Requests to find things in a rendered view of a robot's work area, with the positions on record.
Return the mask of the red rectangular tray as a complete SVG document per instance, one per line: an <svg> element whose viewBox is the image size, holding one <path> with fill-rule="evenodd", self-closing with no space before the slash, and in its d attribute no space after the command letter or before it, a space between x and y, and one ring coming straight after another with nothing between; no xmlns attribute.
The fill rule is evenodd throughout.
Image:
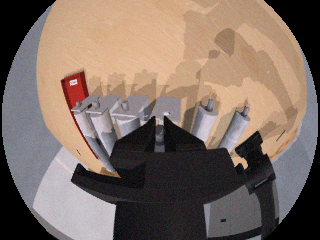
<svg viewBox="0 0 320 240"><path fill-rule="evenodd" d="M98 157L96 156L94 151L91 149L90 145L88 144L87 140L85 139L83 133L81 132L81 129L79 128L79 125L74 117L74 114L73 114L74 111L71 111L71 109L76 106L77 101L81 102L89 96L84 71L77 73L77 74L74 74L75 76L71 75L72 77L71 76L66 77L60 81L61 81L63 93L65 96L68 108L70 110L70 113L72 115L72 118L73 118L81 136L83 137L84 141L86 142L87 146L89 147L91 152L94 154L96 159L98 159Z"/></svg>

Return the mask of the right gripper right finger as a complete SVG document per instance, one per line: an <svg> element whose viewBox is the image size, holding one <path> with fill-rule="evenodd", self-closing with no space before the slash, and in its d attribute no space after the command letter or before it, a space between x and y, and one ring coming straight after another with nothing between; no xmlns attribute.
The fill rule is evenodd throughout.
<svg viewBox="0 0 320 240"><path fill-rule="evenodd" d="M164 116L163 126L165 152L207 150L204 141L175 125L166 116Z"/></svg>

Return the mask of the brown cardboard box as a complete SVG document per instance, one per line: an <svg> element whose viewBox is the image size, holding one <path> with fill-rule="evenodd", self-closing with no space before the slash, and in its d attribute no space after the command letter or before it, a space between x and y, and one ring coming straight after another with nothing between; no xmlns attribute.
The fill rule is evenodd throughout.
<svg viewBox="0 0 320 240"><path fill-rule="evenodd" d="M114 176L114 177L120 177L117 172L115 172L115 173L114 172L110 172L110 171L106 170L106 168L104 168L104 167L102 167L102 169L100 171L100 174Z"/></svg>

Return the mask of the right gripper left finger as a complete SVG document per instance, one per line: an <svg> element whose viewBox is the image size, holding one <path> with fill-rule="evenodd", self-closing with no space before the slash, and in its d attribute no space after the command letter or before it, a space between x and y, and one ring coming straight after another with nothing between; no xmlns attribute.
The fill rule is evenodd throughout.
<svg viewBox="0 0 320 240"><path fill-rule="evenodd" d="M152 136L153 135L153 136ZM151 139L152 136L152 139ZM114 149L139 150L144 152L155 151L156 116L153 116L146 124L130 132L117 140ZM150 145L149 145L150 142ZM112 151L113 151L112 150Z"/></svg>

